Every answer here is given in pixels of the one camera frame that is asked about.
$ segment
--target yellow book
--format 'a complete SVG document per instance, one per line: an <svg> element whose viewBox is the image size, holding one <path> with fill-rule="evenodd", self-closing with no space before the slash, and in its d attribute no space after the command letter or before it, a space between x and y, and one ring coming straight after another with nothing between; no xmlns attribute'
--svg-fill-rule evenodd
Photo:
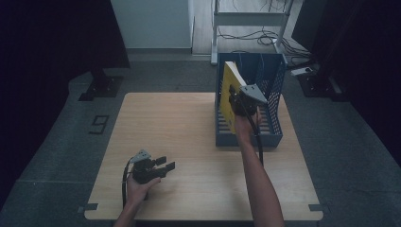
<svg viewBox="0 0 401 227"><path fill-rule="evenodd" d="M240 86L246 86L247 83L241 77L236 68L236 65L232 61L226 61L224 63L223 71L223 83L221 85L221 98L220 98L220 111L224 116L225 121L232 134L235 134L235 114L231 109L230 98L230 85L233 85L235 92L239 93Z"/></svg>

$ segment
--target human hand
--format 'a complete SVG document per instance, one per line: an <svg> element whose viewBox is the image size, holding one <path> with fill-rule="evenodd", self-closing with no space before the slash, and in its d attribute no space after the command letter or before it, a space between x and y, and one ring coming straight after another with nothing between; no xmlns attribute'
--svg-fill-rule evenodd
<svg viewBox="0 0 401 227"><path fill-rule="evenodd" d="M161 178L155 178L148 183L140 184L130 174L127 178L127 202L139 205L144 200L150 188L161 181Z"/></svg>
<svg viewBox="0 0 401 227"><path fill-rule="evenodd" d="M260 114L259 107L257 107L256 114L252 116L252 120L255 126L258 126L262 122L262 115ZM250 139L253 128L246 116L235 115L235 133L239 141Z"/></svg>

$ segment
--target forearm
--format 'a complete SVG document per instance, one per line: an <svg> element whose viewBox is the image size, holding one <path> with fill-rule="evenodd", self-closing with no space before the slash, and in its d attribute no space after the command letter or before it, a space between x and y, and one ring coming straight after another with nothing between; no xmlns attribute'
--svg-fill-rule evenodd
<svg viewBox="0 0 401 227"><path fill-rule="evenodd" d="M280 202L249 135L238 135L254 226L284 226Z"/></svg>
<svg viewBox="0 0 401 227"><path fill-rule="evenodd" d="M138 212L139 205L140 203L138 202L128 201L113 227L132 226L133 219L135 218L136 212Z"/></svg>

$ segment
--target black curtain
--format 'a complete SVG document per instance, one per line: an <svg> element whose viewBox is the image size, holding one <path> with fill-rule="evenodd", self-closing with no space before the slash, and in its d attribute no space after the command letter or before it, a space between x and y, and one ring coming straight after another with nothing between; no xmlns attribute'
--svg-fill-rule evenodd
<svg viewBox="0 0 401 227"><path fill-rule="evenodd" d="M1 205L94 67L130 67L110 0L0 2Z"/></svg>
<svg viewBox="0 0 401 227"><path fill-rule="evenodd" d="M401 166L401 4L365 1L335 64L336 81Z"/></svg>

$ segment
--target blue plastic basket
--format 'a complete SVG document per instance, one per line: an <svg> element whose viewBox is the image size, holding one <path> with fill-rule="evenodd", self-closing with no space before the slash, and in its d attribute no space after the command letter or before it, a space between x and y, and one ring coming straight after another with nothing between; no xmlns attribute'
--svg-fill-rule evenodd
<svg viewBox="0 0 401 227"><path fill-rule="evenodd" d="M234 61L239 73L247 84L257 84L268 103L261 107L261 140L264 147L277 147L283 133L278 120L278 104L283 87L287 62L283 54L220 53L218 54L218 76L216 82L216 146L236 147L235 135L219 111L223 69L226 61Z"/></svg>

